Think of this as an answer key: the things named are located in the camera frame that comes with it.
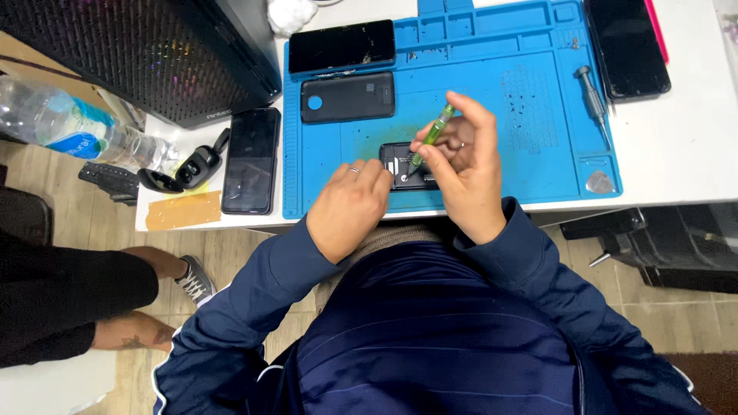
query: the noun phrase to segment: white desk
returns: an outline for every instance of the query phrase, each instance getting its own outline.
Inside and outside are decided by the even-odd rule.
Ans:
[[[477,0],[475,6],[509,2]],[[527,212],[738,200],[738,168],[735,161],[738,158],[738,97],[712,1],[654,0],[654,3],[671,57],[669,76],[672,90],[656,100],[618,104],[615,114],[611,114],[610,128],[624,189],[622,196],[523,205]],[[416,0],[343,0],[321,7],[304,30],[417,15]],[[285,41],[277,39],[280,67],[284,63]],[[282,99],[273,106],[281,110]],[[186,155],[191,154],[197,145],[215,142],[223,128],[229,125],[230,118],[224,118],[187,131],[148,116],[146,132],[175,139]],[[224,214],[219,222],[182,229],[255,228],[295,223],[295,220],[282,217],[281,147],[277,159],[271,214]],[[209,190],[222,189],[224,171],[224,168],[220,168],[211,178]],[[162,199],[164,195],[140,188],[136,211],[137,230],[147,230],[145,220],[148,204]],[[385,218],[444,214],[444,210],[429,210],[392,213]]]

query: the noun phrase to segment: jacket sleeve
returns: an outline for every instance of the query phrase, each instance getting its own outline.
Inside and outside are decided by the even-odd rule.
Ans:
[[[339,267],[315,247],[305,219],[256,248],[233,282],[189,318],[152,373],[155,414],[236,414],[267,367],[262,342],[289,307]]]
[[[559,262],[556,245],[533,225],[517,200],[503,199],[503,212],[508,223],[494,241],[477,246],[459,233],[455,247],[479,264],[494,285],[548,315],[640,411],[704,414],[686,381],[654,354],[641,331],[606,305],[592,284]]]

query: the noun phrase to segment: blue silicone repair mat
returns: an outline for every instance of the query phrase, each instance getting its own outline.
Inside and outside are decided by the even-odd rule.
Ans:
[[[419,17],[395,21],[396,113],[378,120],[303,124],[300,85],[284,74],[283,216],[296,219],[342,162],[379,156],[410,141],[441,112],[451,89],[497,115],[503,195],[521,203],[615,197],[615,152],[587,115],[574,72],[596,68],[578,0],[525,1],[474,9],[471,0],[420,0]],[[289,56],[285,45],[285,59]],[[590,73],[595,85],[599,78]],[[612,190],[591,191],[609,179]],[[389,212],[443,209],[440,191],[395,192]]]

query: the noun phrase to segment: green screwdriver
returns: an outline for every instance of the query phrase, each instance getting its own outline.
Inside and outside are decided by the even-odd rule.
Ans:
[[[438,135],[444,129],[446,123],[448,123],[451,117],[454,116],[454,112],[456,112],[456,109],[451,106],[451,104],[446,103],[444,110],[441,111],[441,115],[438,116],[438,119],[433,123],[433,126],[430,127],[430,131],[428,131],[428,135],[425,136],[423,144],[433,145],[433,143],[435,143],[435,139],[438,138]],[[419,153],[415,153],[413,161],[410,162],[410,166],[407,168],[407,176],[410,177],[411,174],[415,173],[422,162],[423,157],[420,157]]]

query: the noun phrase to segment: plastic water bottle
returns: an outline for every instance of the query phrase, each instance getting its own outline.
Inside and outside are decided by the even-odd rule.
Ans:
[[[132,172],[170,174],[179,152],[167,140],[123,124],[54,86],[0,76],[0,131],[94,162]]]

